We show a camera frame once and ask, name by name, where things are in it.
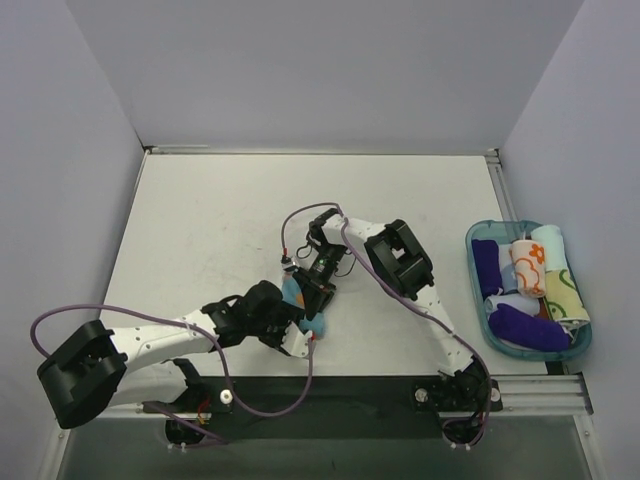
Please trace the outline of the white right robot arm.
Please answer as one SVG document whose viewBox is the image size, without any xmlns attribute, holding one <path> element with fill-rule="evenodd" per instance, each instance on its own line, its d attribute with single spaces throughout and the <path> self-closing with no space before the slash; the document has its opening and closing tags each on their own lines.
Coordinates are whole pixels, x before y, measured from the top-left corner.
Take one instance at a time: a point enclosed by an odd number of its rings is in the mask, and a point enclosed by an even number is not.
<svg viewBox="0 0 640 480">
<path fill-rule="evenodd" d="M 309 267 L 297 267 L 298 283 L 308 319 L 313 319 L 336 293 L 333 279 L 346 255 L 351 255 L 383 291 L 426 326 L 437 370 L 450 378 L 443 396 L 452 408 L 463 410 L 480 398 L 492 399 L 492 381 L 480 355 L 463 340 L 436 289 L 433 263 L 408 224 L 400 219 L 376 223 L 347 217 L 329 202 L 311 220 L 307 245 L 316 252 Z M 479 373 L 470 377 L 476 367 Z"/>
</svg>

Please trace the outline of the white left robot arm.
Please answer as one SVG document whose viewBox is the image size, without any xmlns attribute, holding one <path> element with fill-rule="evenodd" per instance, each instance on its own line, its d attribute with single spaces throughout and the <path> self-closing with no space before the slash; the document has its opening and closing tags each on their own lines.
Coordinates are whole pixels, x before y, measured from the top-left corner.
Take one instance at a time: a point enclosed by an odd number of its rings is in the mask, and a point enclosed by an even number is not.
<svg viewBox="0 0 640 480">
<path fill-rule="evenodd" d="M 124 404 L 159 402 L 191 411 L 215 395 L 189 355 L 254 337 L 286 356 L 306 358 L 313 338 L 300 325 L 303 309 L 269 281 L 177 319 L 142 318 L 146 323 L 138 327 L 87 322 L 45 356 L 37 376 L 61 428 L 82 426 Z"/>
</svg>

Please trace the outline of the orange flower pattern towel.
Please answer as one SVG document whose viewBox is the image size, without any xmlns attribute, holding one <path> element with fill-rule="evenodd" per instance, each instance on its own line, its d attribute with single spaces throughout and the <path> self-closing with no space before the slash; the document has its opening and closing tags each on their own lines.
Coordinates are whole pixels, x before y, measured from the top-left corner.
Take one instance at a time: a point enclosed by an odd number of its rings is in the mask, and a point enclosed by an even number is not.
<svg viewBox="0 0 640 480">
<path fill-rule="evenodd" d="M 522 239 L 510 246 L 518 292 L 530 298 L 542 298 L 546 294 L 545 250 L 539 243 Z"/>
</svg>

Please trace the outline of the blue orange patterned towel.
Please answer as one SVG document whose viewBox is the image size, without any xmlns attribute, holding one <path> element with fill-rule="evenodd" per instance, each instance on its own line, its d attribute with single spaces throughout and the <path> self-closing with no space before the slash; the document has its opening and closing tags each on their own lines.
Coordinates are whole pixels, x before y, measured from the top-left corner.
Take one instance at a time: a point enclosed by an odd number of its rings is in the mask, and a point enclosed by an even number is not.
<svg viewBox="0 0 640 480">
<path fill-rule="evenodd" d="M 283 300 L 286 303 L 304 309 L 305 304 L 301 287 L 291 274 L 285 273 L 282 276 L 281 291 Z M 303 313 L 303 318 L 298 322 L 298 326 L 303 333 L 311 332 L 315 339 L 320 340 L 325 337 L 327 330 L 323 313 L 317 313 L 312 318 L 308 318 L 306 313 Z"/>
</svg>

